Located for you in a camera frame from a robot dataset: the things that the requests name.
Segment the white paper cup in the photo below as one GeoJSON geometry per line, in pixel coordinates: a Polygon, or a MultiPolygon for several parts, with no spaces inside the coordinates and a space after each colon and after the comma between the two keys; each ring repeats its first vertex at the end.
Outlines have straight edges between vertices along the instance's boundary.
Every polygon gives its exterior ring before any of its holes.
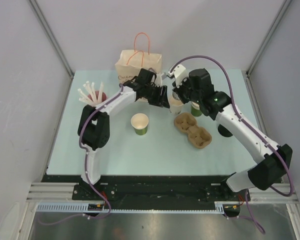
{"type": "Polygon", "coordinates": [[[170,96],[170,98],[168,99],[169,101],[169,111],[170,113],[172,113],[173,115],[178,115],[182,112],[183,106],[184,104],[180,101],[175,99],[172,95],[170,96]]]}

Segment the black cup lid stack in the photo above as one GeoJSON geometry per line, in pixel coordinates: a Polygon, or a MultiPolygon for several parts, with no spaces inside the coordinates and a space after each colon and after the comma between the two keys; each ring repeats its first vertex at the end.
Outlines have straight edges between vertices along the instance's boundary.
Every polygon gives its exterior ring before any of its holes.
{"type": "Polygon", "coordinates": [[[233,134],[221,124],[218,125],[217,130],[219,134],[225,138],[230,138],[233,136],[233,134]]]}

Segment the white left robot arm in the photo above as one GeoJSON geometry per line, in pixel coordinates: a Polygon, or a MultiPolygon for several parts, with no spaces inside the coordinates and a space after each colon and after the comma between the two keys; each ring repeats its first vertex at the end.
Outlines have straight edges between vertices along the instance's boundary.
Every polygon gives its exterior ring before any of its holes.
{"type": "Polygon", "coordinates": [[[168,87],[162,84],[166,77],[166,73],[142,68],[138,75],[121,83],[115,95],[97,106],[83,108],[77,133],[79,147],[86,151],[81,178],[87,183],[83,194],[88,199],[95,200],[101,193],[95,184],[101,178],[98,152],[110,139],[110,118],[139,99],[146,99],[152,106],[170,108],[168,87]]]}

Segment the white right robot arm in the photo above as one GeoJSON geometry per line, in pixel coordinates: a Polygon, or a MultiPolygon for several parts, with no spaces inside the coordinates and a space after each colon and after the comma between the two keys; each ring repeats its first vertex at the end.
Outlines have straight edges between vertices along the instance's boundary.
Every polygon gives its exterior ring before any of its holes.
{"type": "Polygon", "coordinates": [[[232,201],[239,191],[253,187],[267,190],[286,174],[292,159],[292,148],[288,144],[279,145],[246,120],[232,105],[232,98],[227,93],[214,89],[206,69],[188,72],[185,67],[178,65],[167,75],[174,79],[174,96],[183,103],[198,104],[205,116],[218,123],[219,133],[234,136],[256,163],[254,167],[234,173],[226,179],[226,185],[220,188],[225,200],[232,201]]]}

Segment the printed paper takeout bag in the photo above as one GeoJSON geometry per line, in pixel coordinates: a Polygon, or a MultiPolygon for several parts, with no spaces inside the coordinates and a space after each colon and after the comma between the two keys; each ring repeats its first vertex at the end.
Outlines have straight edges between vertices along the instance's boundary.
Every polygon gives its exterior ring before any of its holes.
{"type": "Polygon", "coordinates": [[[132,80],[141,69],[150,70],[156,74],[162,72],[162,55],[150,51],[150,38],[145,32],[139,32],[133,42],[133,49],[125,49],[120,53],[119,60],[115,63],[115,70],[120,84],[132,80]],[[147,38],[147,49],[137,49],[137,38],[145,35],[147,38]]]}

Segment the green paper cup stack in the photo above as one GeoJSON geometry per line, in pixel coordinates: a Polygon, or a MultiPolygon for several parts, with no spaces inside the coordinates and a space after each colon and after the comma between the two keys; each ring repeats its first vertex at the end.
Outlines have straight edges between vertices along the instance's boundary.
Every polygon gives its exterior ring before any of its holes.
{"type": "Polygon", "coordinates": [[[191,114],[194,117],[200,117],[202,115],[202,111],[200,110],[199,104],[191,102],[191,114]]]}

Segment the brown pulp cup carrier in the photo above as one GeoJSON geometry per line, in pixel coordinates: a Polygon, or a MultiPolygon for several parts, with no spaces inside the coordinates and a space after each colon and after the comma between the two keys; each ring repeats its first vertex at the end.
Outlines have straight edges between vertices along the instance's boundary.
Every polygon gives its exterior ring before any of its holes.
{"type": "Polygon", "coordinates": [[[211,134],[198,123],[191,113],[183,112],[173,121],[174,126],[187,135],[188,141],[197,149],[204,149],[212,142],[211,134]]]}

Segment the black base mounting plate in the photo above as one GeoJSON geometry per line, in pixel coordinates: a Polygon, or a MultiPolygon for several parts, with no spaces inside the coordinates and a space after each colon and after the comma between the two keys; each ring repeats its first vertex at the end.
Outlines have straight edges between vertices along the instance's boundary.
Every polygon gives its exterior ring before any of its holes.
{"type": "Polygon", "coordinates": [[[136,176],[103,175],[94,192],[79,175],[44,175],[43,183],[74,183],[72,199],[101,201],[106,197],[112,210],[203,211],[215,202],[235,202],[244,197],[221,183],[226,175],[136,176]]]}

